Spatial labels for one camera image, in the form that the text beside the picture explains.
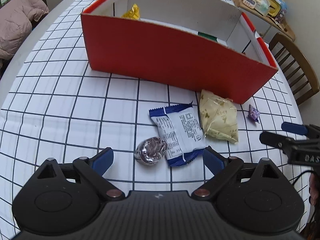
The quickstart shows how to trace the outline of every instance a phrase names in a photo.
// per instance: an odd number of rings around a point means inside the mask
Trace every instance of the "copper colored pivot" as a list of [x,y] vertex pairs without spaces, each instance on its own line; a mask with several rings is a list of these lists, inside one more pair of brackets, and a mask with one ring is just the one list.
[[110,189],[107,191],[108,197],[120,197],[122,195],[122,191],[119,189]]
[[207,197],[210,195],[210,191],[205,188],[196,189],[194,193],[198,197]]

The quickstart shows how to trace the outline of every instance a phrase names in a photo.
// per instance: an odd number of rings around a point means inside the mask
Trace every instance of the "blue gripper pad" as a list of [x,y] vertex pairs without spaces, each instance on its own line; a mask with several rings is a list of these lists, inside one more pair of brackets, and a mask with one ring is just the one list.
[[91,168],[102,176],[113,163],[113,150],[108,147],[89,160]]
[[214,151],[210,146],[203,151],[204,165],[214,174],[218,174],[228,165],[228,159]]
[[295,133],[299,135],[307,135],[308,128],[301,124],[283,122],[281,129],[286,132]]

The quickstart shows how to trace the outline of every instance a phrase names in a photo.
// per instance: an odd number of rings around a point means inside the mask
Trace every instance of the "black ribbed surface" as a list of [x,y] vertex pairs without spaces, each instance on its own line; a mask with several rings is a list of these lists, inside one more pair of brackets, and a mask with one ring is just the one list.
[[296,232],[256,236],[228,225],[209,202],[195,201],[186,191],[132,191],[123,201],[108,203],[100,216],[75,233],[47,237],[27,232],[16,240],[302,240]]

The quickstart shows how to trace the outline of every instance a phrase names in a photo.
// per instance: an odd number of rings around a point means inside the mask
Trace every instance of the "cardboard box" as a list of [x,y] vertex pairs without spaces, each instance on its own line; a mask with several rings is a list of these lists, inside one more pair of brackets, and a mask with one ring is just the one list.
[[[121,18],[134,3],[141,20]],[[206,89],[239,104],[278,70],[248,17],[221,0],[98,0],[81,22],[93,70]]]

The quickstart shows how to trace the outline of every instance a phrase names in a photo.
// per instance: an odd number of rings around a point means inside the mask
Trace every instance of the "purple candy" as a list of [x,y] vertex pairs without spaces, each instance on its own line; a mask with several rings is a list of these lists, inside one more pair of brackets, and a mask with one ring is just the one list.
[[252,105],[249,105],[248,117],[250,117],[255,122],[259,122],[259,116],[260,112],[257,109],[255,109]]

